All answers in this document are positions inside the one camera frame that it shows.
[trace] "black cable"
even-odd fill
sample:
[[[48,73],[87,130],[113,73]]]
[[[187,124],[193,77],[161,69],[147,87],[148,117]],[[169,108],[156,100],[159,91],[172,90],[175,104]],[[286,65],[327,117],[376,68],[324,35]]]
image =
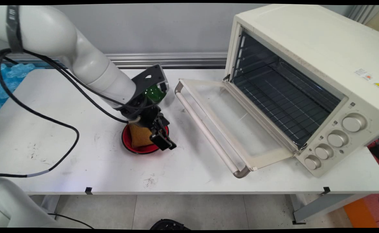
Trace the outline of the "black cable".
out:
[[[53,68],[55,68],[57,71],[59,71],[65,78],[67,78],[67,80],[70,81],[71,84],[73,84],[79,91],[81,94],[83,94],[83,96],[85,96],[93,105],[95,105],[99,110],[101,110],[103,113],[105,113],[106,115],[108,115],[109,117],[117,120],[117,121],[120,121],[122,123],[126,123],[128,124],[129,122],[128,121],[125,121],[125,120],[122,120],[120,118],[117,118],[113,115],[111,115],[109,112],[105,111],[102,107],[100,107],[96,102],[93,101],[93,99],[91,99],[71,78],[73,78],[75,81],[77,81],[78,83],[80,83],[83,87],[85,87],[86,89],[88,89],[89,91],[91,91],[92,93],[104,98],[104,99],[107,99],[109,101],[112,101],[114,103],[117,103],[119,105],[122,105],[122,106],[126,106],[127,108],[132,108],[132,109],[146,109],[146,108],[150,108],[154,105],[157,105],[157,103],[154,103],[152,105],[148,105],[148,106],[145,106],[145,107],[135,107],[135,106],[129,106],[129,105],[125,105],[123,103],[120,103],[114,99],[110,99],[104,95],[101,95],[97,92],[95,92],[94,90],[92,90],[91,88],[89,88],[87,85],[83,84],[81,81],[79,81],[74,75],[72,75],[70,72],[68,72],[66,69],[64,69],[60,64],[58,64],[57,62],[55,62],[54,60],[50,59],[49,57],[46,57],[46,56],[43,56],[43,55],[39,55],[37,53],[33,53],[33,52],[30,52],[28,50],[24,50],[24,52],[28,53],[28,54],[31,54],[39,59],[42,59],[43,61],[47,62],[49,65],[51,65]],[[11,53],[11,49],[2,49],[0,50],[0,65],[1,65],[1,62],[3,59],[6,59],[6,55]],[[69,151],[53,166],[51,167],[50,169],[46,170],[46,171],[42,171],[42,172],[38,172],[38,173],[34,173],[34,174],[25,174],[25,175],[19,175],[19,174],[5,174],[5,173],[0,173],[0,177],[33,177],[33,176],[38,176],[38,175],[41,175],[41,174],[45,174],[51,170],[53,170],[55,167],[57,167],[65,158],[66,156],[71,152],[71,150],[74,148],[74,146],[77,144],[78,140],[79,140],[79,137],[80,137],[80,133],[78,132],[78,130],[68,124],[65,124],[65,123],[62,123],[62,122],[59,122],[57,120],[54,120],[53,118],[49,118],[45,115],[42,115],[40,114],[39,112],[36,112],[32,109],[30,109],[28,106],[24,105],[22,102],[20,102],[13,94],[12,92],[9,91],[9,89],[7,88],[4,80],[3,80],[3,77],[2,77],[2,74],[1,74],[1,70],[0,70],[0,84],[1,86],[3,87],[4,91],[9,95],[9,97],[14,100],[19,106],[21,106],[22,108],[24,108],[25,110],[27,110],[28,112],[31,112],[33,113],[34,115],[37,115],[41,118],[44,118],[48,121],[51,121],[53,123],[56,123],[56,124],[59,124],[59,125],[62,125],[62,126],[65,126],[65,127],[68,127],[68,128],[71,128],[72,130],[74,130],[77,134],[77,138],[76,138],[76,141],[74,142],[73,146],[69,149]]]
[[[9,59],[8,57],[4,57],[4,59],[7,60],[7,61],[9,61],[9,62],[11,62],[14,65],[19,64],[18,62],[14,61],[13,59]]]
[[[93,94],[96,94],[96,95],[98,95],[98,96],[100,96],[100,97],[102,97],[102,98],[104,98],[104,99],[107,99],[107,100],[109,100],[109,101],[111,101],[111,102],[114,102],[114,103],[116,103],[116,104],[118,104],[118,105],[125,106],[125,107],[127,107],[127,108],[131,108],[131,109],[146,109],[146,108],[151,108],[152,106],[155,106],[155,105],[158,104],[158,103],[153,103],[153,104],[151,104],[151,105],[144,106],[144,107],[135,107],[135,106],[130,106],[130,105],[123,104],[123,103],[121,103],[121,102],[118,102],[118,101],[116,101],[116,100],[114,100],[114,99],[111,99],[111,98],[109,98],[109,97],[107,97],[107,96],[104,96],[104,95],[102,95],[102,94],[100,94],[100,93],[95,92],[93,89],[91,89],[91,88],[88,87],[86,84],[84,84],[84,83],[82,83],[81,81],[79,81],[79,80],[78,80],[73,74],[71,74],[70,72],[68,72],[68,71],[67,71],[66,69],[64,69],[60,64],[58,64],[58,63],[55,62],[54,60],[50,59],[49,57],[46,57],[46,56],[43,56],[43,55],[40,55],[40,54],[37,54],[37,53],[33,53],[33,52],[30,52],[30,51],[25,50],[25,49],[24,49],[24,52],[25,52],[25,53],[28,53],[28,54],[30,54],[30,55],[36,56],[36,57],[38,57],[39,59],[42,59],[43,61],[47,62],[48,64],[53,63],[54,65],[51,65],[51,64],[50,64],[50,65],[53,66],[53,67],[54,67],[55,69],[57,69],[57,70],[58,70],[58,68],[59,68],[60,70],[63,70],[64,72],[66,72],[68,75],[70,75],[71,78],[73,78],[76,82],[78,82],[80,85],[82,85],[82,86],[83,86],[84,88],[86,88],[87,90],[91,91]]]
[[[122,120],[120,118],[117,118],[115,116],[113,116],[112,114],[110,114],[109,112],[107,112],[106,110],[104,110],[100,105],[98,105],[93,99],[91,99],[69,76],[67,76],[67,74],[64,73],[64,69],[61,69],[60,67],[61,66],[58,66],[58,63],[56,63],[55,61],[53,61],[52,59],[50,59],[49,57],[46,57],[46,56],[43,56],[43,55],[39,55],[37,53],[32,53],[30,51],[27,51],[27,50],[24,50],[24,52],[27,52],[28,54],[31,54],[39,59],[42,59],[44,62],[47,62],[49,65],[51,65],[53,68],[55,68],[57,71],[59,71],[71,84],[73,84],[73,86],[75,88],[77,88],[77,90],[84,96],[86,97],[86,99],[88,99],[94,106],[96,106],[96,108],[98,108],[100,111],[102,111],[103,113],[105,113],[106,115],[108,115],[109,117],[115,119],[116,121],[120,121],[122,123],[126,123],[128,124],[129,121],[126,121],[126,120]]]
[[[91,227],[89,224],[85,224],[85,223],[83,223],[82,221],[76,220],[76,219],[74,219],[74,218],[69,218],[69,217],[67,217],[67,216],[64,216],[64,215],[61,215],[61,214],[54,214],[54,213],[49,213],[49,215],[55,215],[55,216],[58,216],[58,217],[67,218],[67,219],[69,219],[69,220],[73,220],[73,221],[76,221],[76,222],[78,222],[78,223],[84,224],[84,225],[90,227],[90,229],[94,229],[94,228]]]
[[[53,170],[54,168],[56,168],[66,157],[67,155],[69,155],[69,153],[73,150],[73,148],[76,146],[78,140],[79,140],[79,137],[80,137],[80,133],[79,131],[74,128],[73,126],[71,125],[68,125],[68,124],[65,124],[63,122],[60,122],[60,121],[57,121],[53,118],[50,118],[48,116],[45,116],[39,112],[36,112],[34,110],[32,110],[31,108],[29,108],[27,105],[25,105],[24,103],[22,103],[21,101],[19,101],[19,99],[17,99],[11,91],[9,91],[6,83],[4,82],[3,80],[3,76],[1,74],[1,62],[2,60],[4,59],[4,57],[11,53],[11,49],[3,49],[0,51],[0,84],[1,86],[4,88],[4,91],[8,94],[8,96],[14,100],[19,106],[21,106],[22,108],[24,108],[25,110],[27,110],[28,112],[31,112],[32,114],[38,116],[38,117],[41,117],[43,119],[46,119],[48,121],[51,121],[53,123],[56,123],[56,124],[59,124],[61,126],[64,126],[66,128],[70,128],[72,130],[74,130],[74,132],[76,132],[76,140],[74,141],[73,145],[70,147],[70,149],[67,151],[67,153],[58,161],[56,162],[55,165],[53,165],[50,169],[48,170],[45,170],[45,171],[42,171],[42,172],[37,172],[37,173],[33,173],[33,174],[25,174],[25,175],[20,175],[20,174],[4,174],[4,173],[0,173],[0,177],[19,177],[19,178],[24,178],[24,177],[33,177],[33,176],[38,176],[38,175],[41,175],[41,174],[45,174],[51,170]]]

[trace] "floor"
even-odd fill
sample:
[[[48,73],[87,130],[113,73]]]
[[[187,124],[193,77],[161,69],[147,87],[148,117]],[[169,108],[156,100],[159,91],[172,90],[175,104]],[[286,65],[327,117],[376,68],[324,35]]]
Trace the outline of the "floor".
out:
[[[41,204],[43,196],[31,196]],[[169,218],[191,230],[352,227],[343,208],[293,225],[285,195],[62,195],[56,213],[100,229],[148,230]],[[86,226],[61,217],[69,228]]]

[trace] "oven door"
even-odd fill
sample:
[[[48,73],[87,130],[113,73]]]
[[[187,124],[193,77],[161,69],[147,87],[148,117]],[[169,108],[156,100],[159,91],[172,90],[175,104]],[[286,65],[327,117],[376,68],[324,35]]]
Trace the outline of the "oven door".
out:
[[[185,99],[181,93],[183,87],[245,163],[241,171]],[[250,104],[232,83],[180,79],[175,94],[237,178],[292,157],[297,152],[297,145],[262,115],[255,105]]]

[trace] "toaster oven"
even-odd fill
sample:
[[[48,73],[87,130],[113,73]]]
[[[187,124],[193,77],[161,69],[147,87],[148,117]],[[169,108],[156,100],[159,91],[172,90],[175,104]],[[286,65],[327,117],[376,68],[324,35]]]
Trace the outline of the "toaster oven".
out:
[[[243,12],[234,17],[223,81],[180,79],[175,94],[234,176],[296,157],[319,177],[379,137],[379,32],[322,6]]]

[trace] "table leg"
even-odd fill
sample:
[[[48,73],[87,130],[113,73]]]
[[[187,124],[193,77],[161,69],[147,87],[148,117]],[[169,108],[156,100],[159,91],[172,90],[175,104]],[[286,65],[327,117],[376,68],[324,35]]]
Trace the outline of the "table leg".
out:
[[[316,200],[306,203],[304,194],[291,194],[296,224],[303,224],[308,219],[328,214],[349,203],[359,200],[367,194],[325,194]]]
[[[46,213],[55,213],[57,204],[59,203],[60,195],[46,195],[40,207]]]

